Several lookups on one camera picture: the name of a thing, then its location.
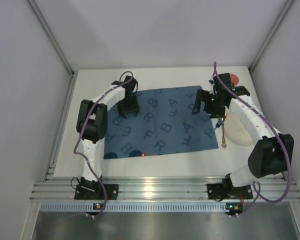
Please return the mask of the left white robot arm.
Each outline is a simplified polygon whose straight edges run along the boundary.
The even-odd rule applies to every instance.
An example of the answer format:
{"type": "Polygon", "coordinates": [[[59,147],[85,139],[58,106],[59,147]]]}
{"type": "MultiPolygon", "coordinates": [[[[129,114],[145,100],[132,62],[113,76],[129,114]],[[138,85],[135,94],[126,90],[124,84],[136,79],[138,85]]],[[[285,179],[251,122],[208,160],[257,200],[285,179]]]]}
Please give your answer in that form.
{"type": "Polygon", "coordinates": [[[82,177],[90,182],[98,182],[102,176],[101,156],[104,153],[104,138],[108,130],[108,110],[117,106],[118,116],[125,119],[126,114],[139,113],[136,92],[138,81],[131,71],[125,71],[119,79],[100,96],[80,103],[76,123],[79,134],[73,153],[84,159],[82,177]]]}

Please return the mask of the blue letter placemat cloth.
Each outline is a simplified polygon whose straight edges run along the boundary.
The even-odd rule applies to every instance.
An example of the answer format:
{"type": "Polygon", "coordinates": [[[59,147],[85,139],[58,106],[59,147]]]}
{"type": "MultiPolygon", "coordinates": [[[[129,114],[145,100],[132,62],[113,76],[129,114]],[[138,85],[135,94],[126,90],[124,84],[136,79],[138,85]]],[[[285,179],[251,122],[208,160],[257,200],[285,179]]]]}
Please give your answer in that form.
{"type": "Polygon", "coordinates": [[[139,112],[119,116],[108,111],[104,159],[157,156],[218,148],[209,115],[192,110],[200,86],[149,89],[137,92],[139,112]]]}

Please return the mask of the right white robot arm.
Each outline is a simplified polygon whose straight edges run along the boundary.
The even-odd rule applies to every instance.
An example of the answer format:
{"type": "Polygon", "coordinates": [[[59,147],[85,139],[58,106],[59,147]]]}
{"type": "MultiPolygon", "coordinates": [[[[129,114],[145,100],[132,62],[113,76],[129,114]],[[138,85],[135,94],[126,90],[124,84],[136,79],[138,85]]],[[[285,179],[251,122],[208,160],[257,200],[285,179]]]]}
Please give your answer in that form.
{"type": "Polygon", "coordinates": [[[287,171],[291,166],[293,137],[274,128],[256,107],[250,92],[244,86],[235,86],[229,73],[214,73],[209,83],[210,90],[197,90],[192,114],[204,110],[211,119],[217,119],[229,109],[240,120],[254,145],[247,163],[223,178],[224,187],[232,191],[265,176],[287,171]]]}

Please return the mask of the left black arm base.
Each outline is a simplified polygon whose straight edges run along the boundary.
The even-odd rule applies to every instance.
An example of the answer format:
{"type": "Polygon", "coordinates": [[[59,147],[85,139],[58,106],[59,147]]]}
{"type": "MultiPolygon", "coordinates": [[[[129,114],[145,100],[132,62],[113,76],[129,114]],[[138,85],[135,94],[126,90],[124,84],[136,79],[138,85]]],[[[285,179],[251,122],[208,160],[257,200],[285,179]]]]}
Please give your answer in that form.
{"type": "MultiPolygon", "coordinates": [[[[107,200],[117,200],[119,194],[118,184],[105,184],[105,192],[107,200]]],[[[95,187],[85,185],[77,185],[74,195],[75,200],[104,200],[105,193],[100,184],[95,187]]]]}

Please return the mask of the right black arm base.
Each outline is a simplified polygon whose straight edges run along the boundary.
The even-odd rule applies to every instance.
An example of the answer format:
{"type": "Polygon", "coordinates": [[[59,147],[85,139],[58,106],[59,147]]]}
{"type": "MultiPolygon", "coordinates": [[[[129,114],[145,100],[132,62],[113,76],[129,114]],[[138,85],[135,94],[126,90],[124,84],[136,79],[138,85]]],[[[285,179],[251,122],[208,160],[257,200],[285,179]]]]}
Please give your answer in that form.
{"type": "Polygon", "coordinates": [[[250,185],[226,189],[222,183],[206,185],[209,200],[221,202],[223,200],[252,200],[253,193],[250,185]]]}

